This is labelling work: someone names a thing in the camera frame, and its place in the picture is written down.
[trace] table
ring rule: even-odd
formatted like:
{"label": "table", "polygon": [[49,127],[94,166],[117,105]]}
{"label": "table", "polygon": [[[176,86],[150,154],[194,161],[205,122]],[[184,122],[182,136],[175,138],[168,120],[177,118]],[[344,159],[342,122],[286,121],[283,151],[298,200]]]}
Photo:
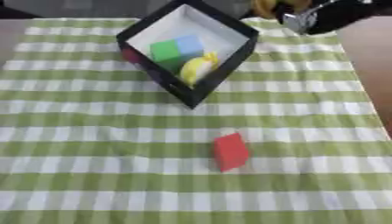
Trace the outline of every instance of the table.
{"label": "table", "polygon": [[[0,222],[389,223],[392,143],[335,33],[276,21],[189,110],[124,61],[134,19],[35,20],[0,81]],[[211,142],[251,158],[219,172]]]}
{"label": "table", "polygon": [[[0,20],[0,66],[11,58],[28,20]],[[340,40],[389,134],[392,134],[392,17],[372,17],[339,31]]]}

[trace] black box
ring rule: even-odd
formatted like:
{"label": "black box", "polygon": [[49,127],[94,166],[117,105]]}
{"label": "black box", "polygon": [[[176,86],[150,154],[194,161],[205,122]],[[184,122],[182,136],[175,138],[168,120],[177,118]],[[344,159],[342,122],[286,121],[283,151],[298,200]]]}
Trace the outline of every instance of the black box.
{"label": "black box", "polygon": [[[207,52],[218,53],[220,65],[188,87],[179,76],[151,60],[149,45],[178,35],[197,33]],[[138,64],[155,82],[194,109],[255,49],[258,32],[201,0],[175,0],[142,19],[116,38],[122,56]]]}

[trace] red cube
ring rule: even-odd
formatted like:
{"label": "red cube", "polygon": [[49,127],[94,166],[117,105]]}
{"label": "red cube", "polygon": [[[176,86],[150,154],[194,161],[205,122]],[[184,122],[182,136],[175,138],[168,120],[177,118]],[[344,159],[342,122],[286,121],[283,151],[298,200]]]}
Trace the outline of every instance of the red cube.
{"label": "red cube", "polygon": [[213,144],[213,154],[221,172],[240,167],[248,160],[248,149],[238,133],[215,138]]}

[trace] floor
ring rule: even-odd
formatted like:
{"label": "floor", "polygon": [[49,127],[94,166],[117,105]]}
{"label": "floor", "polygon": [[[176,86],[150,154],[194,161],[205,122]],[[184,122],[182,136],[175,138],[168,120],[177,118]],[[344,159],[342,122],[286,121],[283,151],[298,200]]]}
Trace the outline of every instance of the floor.
{"label": "floor", "polygon": [[[43,18],[143,18],[171,0],[0,0],[13,9]],[[203,0],[239,18],[250,9],[250,0]]]}

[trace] toy block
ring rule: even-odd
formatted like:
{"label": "toy block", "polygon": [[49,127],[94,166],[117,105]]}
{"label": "toy block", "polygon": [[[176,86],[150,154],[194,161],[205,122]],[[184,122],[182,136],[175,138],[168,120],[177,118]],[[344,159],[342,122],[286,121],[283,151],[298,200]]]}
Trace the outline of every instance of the toy block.
{"label": "toy block", "polygon": [[176,73],[182,66],[181,54],[175,40],[150,45],[153,60],[169,72]]}
{"label": "toy block", "polygon": [[248,149],[238,133],[215,138],[213,144],[213,154],[221,172],[240,167],[248,160]]}
{"label": "toy block", "polygon": [[202,57],[204,54],[203,45],[196,35],[188,35],[176,38],[177,47],[181,53],[181,59],[185,63],[193,58]]}

